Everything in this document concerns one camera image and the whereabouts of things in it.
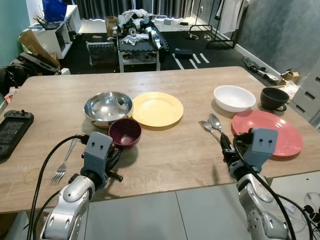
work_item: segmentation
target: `stainless steel bowl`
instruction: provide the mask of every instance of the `stainless steel bowl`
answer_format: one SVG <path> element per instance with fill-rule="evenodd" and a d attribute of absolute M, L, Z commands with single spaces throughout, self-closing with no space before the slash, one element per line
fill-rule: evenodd
<path fill-rule="evenodd" d="M 84 115 L 97 127 L 109 127 L 114 121 L 130 118 L 134 103 L 127 95 L 108 91 L 99 93 L 84 105 Z"/>

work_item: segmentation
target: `maroon bowl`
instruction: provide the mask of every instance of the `maroon bowl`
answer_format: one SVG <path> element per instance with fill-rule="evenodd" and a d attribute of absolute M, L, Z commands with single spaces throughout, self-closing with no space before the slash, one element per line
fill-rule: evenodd
<path fill-rule="evenodd" d="M 113 138 L 113 143 L 123 149 L 132 148 L 141 137 L 140 124 L 130 118 L 115 121 L 109 128 L 109 136 Z"/>

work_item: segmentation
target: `yellow plate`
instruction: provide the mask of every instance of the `yellow plate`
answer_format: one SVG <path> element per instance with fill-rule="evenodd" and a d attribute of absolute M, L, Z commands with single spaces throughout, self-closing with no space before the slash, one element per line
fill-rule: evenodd
<path fill-rule="evenodd" d="M 133 99 L 132 117 L 143 125 L 168 126 L 177 122 L 183 114 L 182 103 L 163 92 L 147 92 Z"/>

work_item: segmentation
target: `wooden table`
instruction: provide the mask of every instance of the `wooden table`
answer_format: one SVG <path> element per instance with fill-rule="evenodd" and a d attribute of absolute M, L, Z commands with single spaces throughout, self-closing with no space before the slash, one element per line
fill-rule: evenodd
<path fill-rule="evenodd" d="M 136 147 L 125 150 L 116 166 L 123 182 L 110 180 L 96 193 L 95 201 L 137 195 L 207 187 L 234 182 L 223 162 L 220 145 L 204 131 L 198 121 L 214 113 L 229 137 L 234 113 L 219 108 L 213 91 L 220 85 L 236 85 L 251 91 L 257 99 L 264 87 L 241 67 L 222 67 L 161 72 L 112 73 L 91 75 L 38 76 L 27 80 L 7 110 L 34 114 L 34 123 L 13 152 L 0 164 L 0 213 L 28 210 L 31 207 L 40 167 L 48 152 L 73 134 L 106 130 L 86 120 L 83 107 L 91 96 L 107 91 L 123 92 L 134 98 L 146 92 L 164 92 L 177 97 L 184 106 L 181 121 L 174 127 L 144 127 Z M 273 178 L 320 170 L 320 134 L 292 109 L 282 114 L 301 133 L 303 150 L 288 161 L 268 160 L 262 174 Z M 80 158 L 85 146 L 78 143 L 67 163 L 59 186 L 50 186 L 69 144 L 49 161 L 44 173 L 38 207 L 55 191 L 65 186 L 83 166 Z"/>

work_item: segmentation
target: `white bowl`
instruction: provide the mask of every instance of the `white bowl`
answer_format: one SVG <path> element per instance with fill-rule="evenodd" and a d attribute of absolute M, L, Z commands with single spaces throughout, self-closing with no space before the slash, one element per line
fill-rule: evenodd
<path fill-rule="evenodd" d="M 232 113 L 243 112 L 256 103 L 256 97 L 251 92 L 238 86 L 218 86 L 213 94 L 216 104 Z"/>

